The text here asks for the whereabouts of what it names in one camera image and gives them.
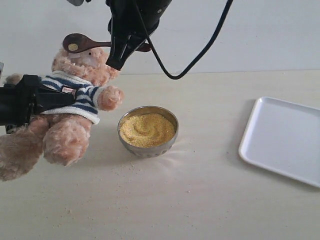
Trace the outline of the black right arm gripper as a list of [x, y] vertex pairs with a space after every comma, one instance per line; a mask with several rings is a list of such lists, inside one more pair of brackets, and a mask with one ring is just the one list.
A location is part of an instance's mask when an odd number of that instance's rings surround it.
[[126, 60], [152, 35], [171, 0], [107, 0], [111, 47], [106, 65], [120, 71]]

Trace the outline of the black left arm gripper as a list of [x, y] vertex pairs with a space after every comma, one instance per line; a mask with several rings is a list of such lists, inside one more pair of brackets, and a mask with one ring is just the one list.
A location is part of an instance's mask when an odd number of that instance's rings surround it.
[[75, 96], [41, 86], [38, 75], [14, 73], [0, 87], [0, 125], [24, 126], [32, 115], [72, 105]]

